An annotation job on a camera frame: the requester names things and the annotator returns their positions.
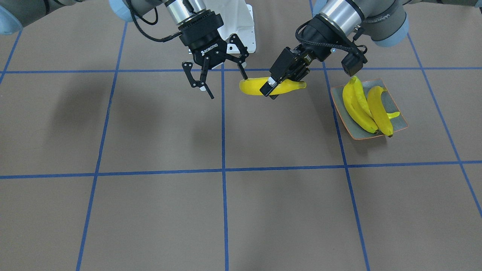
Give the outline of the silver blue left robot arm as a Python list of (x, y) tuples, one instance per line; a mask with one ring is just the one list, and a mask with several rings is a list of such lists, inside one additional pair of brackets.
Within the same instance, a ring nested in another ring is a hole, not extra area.
[(309, 65), (324, 62), (333, 49), (347, 54), (341, 64), (348, 76), (354, 76), (366, 64), (367, 47), (355, 41), (367, 35), (380, 47), (391, 47), (407, 36), (409, 18), (405, 5), (416, 0), (320, 0), (313, 8), (312, 19), (296, 29), (298, 46), (282, 50), (270, 68), (270, 76), (258, 92), (275, 99), (275, 90), (288, 79), (300, 82)]

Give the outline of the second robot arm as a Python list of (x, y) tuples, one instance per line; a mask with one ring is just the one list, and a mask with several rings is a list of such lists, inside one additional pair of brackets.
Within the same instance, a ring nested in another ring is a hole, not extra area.
[[(212, 99), (214, 96), (207, 84), (207, 74), (212, 69), (229, 61), (236, 64), (243, 79), (248, 79), (245, 70), (250, 55), (248, 47), (238, 33), (222, 36), (224, 19), (206, 0), (2, 0), (1, 34), (19, 33), (58, 10), (80, 11), (82, 5), (90, 5), (84, 12), (109, 8), (119, 20), (134, 23), (141, 35), (156, 43), (179, 38), (192, 55), (190, 61), (182, 63), (190, 86), (205, 91)], [(140, 23), (157, 24), (161, 7), (166, 9), (177, 30), (169, 36), (155, 38), (146, 33)]]

